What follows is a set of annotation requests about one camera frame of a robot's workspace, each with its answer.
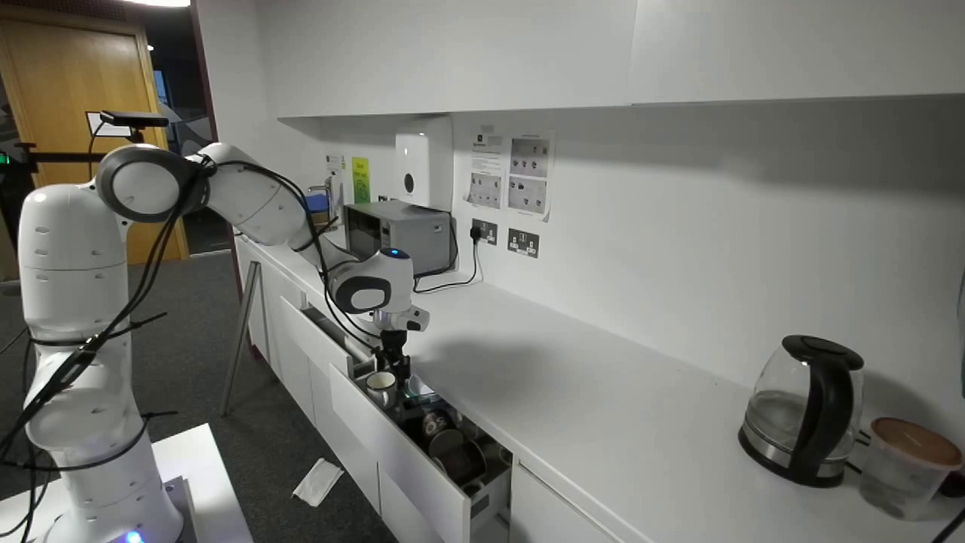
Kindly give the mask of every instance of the electric kettle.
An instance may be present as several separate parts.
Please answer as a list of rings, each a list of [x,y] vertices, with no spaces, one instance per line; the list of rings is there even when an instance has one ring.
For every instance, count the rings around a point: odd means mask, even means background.
[[[860,427],[863,355],[786,335],[760,371],[738,443],[761,466],[803,485],[839,485]]]

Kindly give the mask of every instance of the small device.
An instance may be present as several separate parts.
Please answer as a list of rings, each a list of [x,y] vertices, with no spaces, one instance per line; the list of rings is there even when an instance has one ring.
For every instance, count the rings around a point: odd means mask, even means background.
[[[343,232],[356,256],[400,247],[410,253],[416,278],[454,266],[452,214],[441,209],[406,202],[343,206]]]

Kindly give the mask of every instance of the metal pole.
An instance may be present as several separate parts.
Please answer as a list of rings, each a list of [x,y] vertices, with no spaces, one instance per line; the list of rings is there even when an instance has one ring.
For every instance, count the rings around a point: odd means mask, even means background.
[[[247,344],[245,332],[247,332],[251,302],[252,302],[252,289],[255,289],[259,278],[261,278],[261,263],[252,258],[247,266],[247,278],[245,278],[245,289],[240,289],[240,315],[237,315],[237,322],[234,322],[234,347],[232,347],[232,359],[228,359],[228,379],[223,383],[218,415],[227,415],[227,409],[228,409],[228,399],[232,399],[232,390],[234,390],[240,349]]]

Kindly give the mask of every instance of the white wall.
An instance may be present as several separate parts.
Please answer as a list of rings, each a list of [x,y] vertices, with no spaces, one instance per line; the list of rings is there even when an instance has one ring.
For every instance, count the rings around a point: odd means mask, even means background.
[[[274,122],[252,0],[197,9],[221,139],[299,181],[327,152],[369,157],[380,193],[413,118]],[[488,283],[741,387],[785,335],[834,337],[864,355],[874,409],[965,443],[961,95],[454,114],[454,211],[505,230],[532,223],[458,198],[480,124],[552,135],[547,258],[482,247]]]
[[[197,0],[206,70],[221,142],[245,148],[301,186],[322,177],[322,146],[310,124],[283,124],[267,111],[255,0]]]

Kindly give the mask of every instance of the kettle handle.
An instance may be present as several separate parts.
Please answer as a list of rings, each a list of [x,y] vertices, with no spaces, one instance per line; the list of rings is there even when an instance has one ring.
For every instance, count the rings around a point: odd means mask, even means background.
[[[851,371],[834,363],[809,363],[812,395],[799,441],[791,451],[791,469],[813,476],[819,461],[841,443],[854,413]]]

